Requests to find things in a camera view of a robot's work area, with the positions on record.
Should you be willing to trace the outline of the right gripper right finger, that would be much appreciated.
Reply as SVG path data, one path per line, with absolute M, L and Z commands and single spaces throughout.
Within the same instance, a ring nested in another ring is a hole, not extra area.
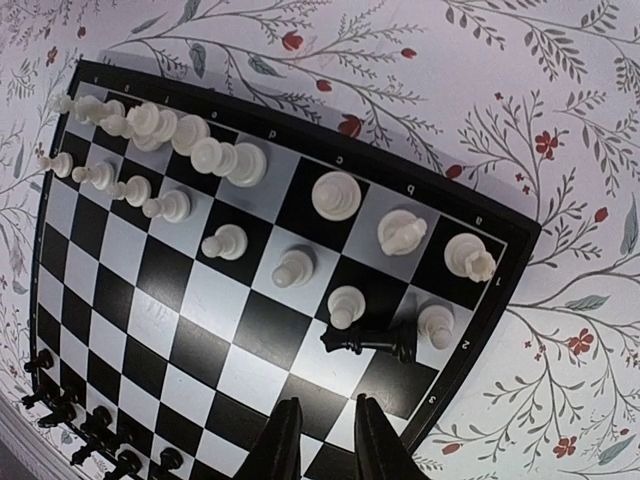
M 359 394 L 356 400 L 354 440 L 357 479 L 425 478 L 376 399 L 365 394 Z

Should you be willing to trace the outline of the black white chessboard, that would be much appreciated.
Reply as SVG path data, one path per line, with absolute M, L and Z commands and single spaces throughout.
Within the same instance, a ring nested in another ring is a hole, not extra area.
M 359 394 L 376 399 L 405 448 L 425 440 L 464 382 L 521 278 L 538 223 L 467 187 L 343 134 L 210 90 L 79 63 L 46 173 L 34 245 L 28 408 L 83 442 L 121 479 L 229 479 L 281 400 L 302 407 L 301 475 L 349 479 Z M 241 188 L 197 172 L 193 146 L 258 146 L 263 179 Z M 349 219 L 312 205 L 324 174 L 362 192 Z M 428 229 L 387 256 L 377 227 L 403 209 Z M 444 249 L 478 236 L 487 282 L 453 275 Z M 328 326 L 417 327 L 453 311 L 414 363 L 365 349 L 327 353 Z

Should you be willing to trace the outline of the black pawn corner piece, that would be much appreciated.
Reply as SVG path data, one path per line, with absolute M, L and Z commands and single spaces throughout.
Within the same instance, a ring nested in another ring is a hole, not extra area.
M 24 364 L 24 371 L 29 374 L 38 370 L 48 370 L 54 366 L 54 359 L 48 349 L 40 350 L 37 355 Z

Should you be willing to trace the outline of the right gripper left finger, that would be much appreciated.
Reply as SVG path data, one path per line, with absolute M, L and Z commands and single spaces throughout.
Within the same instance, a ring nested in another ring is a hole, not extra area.
M 299 399 L 293 397 L 279 401 L 234 478 L 300 479 L 302 424 Z

